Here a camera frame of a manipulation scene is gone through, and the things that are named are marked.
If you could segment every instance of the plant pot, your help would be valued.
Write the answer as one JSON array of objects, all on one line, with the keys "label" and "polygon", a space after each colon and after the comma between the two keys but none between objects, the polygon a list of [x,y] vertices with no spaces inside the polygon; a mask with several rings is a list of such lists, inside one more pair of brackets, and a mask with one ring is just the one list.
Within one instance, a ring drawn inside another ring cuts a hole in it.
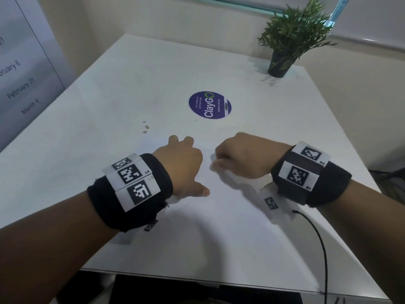
[{"label": "plant pot", "polygon": [[281,69],[281,67],[283,67],[284,62],[289,60],[290,58],[288,56],[281,56],[278,53],[274,53],[271,57],[271,62],[270,62],[270,67],[269,70],[267,71],[269,73],[269,75],[276,77],[276,78],[282,78],[283,76],[286,75],[287,71],[290,69],[291,65],[296,61],[296,59],[294,59],[292,61],[292,63],[287,66],[287,68],[283,68]]}]

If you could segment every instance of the table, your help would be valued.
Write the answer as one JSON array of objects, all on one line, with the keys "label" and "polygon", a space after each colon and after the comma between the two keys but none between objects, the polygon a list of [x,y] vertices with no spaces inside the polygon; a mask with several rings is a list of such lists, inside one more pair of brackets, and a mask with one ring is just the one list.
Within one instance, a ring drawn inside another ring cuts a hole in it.
[{"label": "table", "polygon": [[[119,234],[84,269],[323,291],[323,255],[312,227],[301,217],[268,213],[263,201],[249,202],[248,192],[209,170],[215,146],[244,131],[289,144],[304,140],[378,189],[305,69],[292,66],[276,79],[266,74],[268,65],[124,35],[0,153],[0,226],[85,190],[102,168],[134,150],[151,152],[171,134],[190,135],[205,155],[197,179],[211,196],[171,204],[149,233]],[[198,91],[226,96],[230,114],[195,114],[188,100]],[[316,209],[286,205],[301,208],[320,229],[329,292],[386,299]]]}]

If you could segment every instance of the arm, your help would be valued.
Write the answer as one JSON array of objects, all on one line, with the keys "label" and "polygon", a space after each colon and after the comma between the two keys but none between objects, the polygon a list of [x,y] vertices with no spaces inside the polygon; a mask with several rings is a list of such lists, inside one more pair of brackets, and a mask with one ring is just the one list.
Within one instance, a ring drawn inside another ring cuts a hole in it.
[{"label": "arm", "polygon": [[[173,194],[208,196],[209,189],[194,181],[203,156],[192,147],[193,143],[191,137],[179,142],[176,136],[171,136],[168,145],[153,155],[168,173]],[[0,302],[48,304],[118,232],[100,218],[87,192],[3,227]]]},{"label": "arm", "polygon": [[[290,145],[238,133],[219,145],[214,168],[259,178]],[[405,206],[353,180],[341,197],[318,210],[394,303],[405,301]]]}]

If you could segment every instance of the forearm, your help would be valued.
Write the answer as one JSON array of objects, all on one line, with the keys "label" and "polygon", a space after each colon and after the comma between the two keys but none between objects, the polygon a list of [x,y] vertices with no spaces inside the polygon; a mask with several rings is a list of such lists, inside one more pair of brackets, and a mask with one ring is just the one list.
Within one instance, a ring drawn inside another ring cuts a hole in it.
[{"label": "forearm", "polygon": [[48,304],[117,233],[86,192],[0,229],[0,302]]},{"label": "forearm", "polygon": [[405,207],[355,181],[318,208],[394,303],[405,301]]}]

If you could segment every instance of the beige wall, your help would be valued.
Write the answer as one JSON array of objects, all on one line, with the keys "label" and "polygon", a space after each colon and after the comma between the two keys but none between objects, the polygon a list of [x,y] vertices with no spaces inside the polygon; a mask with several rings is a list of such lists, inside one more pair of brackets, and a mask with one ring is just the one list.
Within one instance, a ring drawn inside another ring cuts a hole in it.
[{"label": "beige wall", "polygon": [[[46,12],[52,11],[50,4],[57,3],[41,1],[48,5],[43,5]],[[60,33],[57,38],[63,41],[66,53],[76,49],[69,58],[75,64],[87,65],[96,58],[93,40],[100,51],[105,51],[123,33],[262,58],[271,56],[269,49],[257,46],[265,15],[191,0],[71,2],[71,6],[61,8],[65,11],[62,16],[81,13],[84,30],[79,28],[77,32],[84,32],[81,36],[91,40],[76,51],[77,47],[65,41],[66,26],[53,29]],[[60,24],[59,15],[47,17],[51,25]],[[305,66],[367,166],[405,157],[405,53],[340,41],[336,47],[308,52],[297,64]]]}]

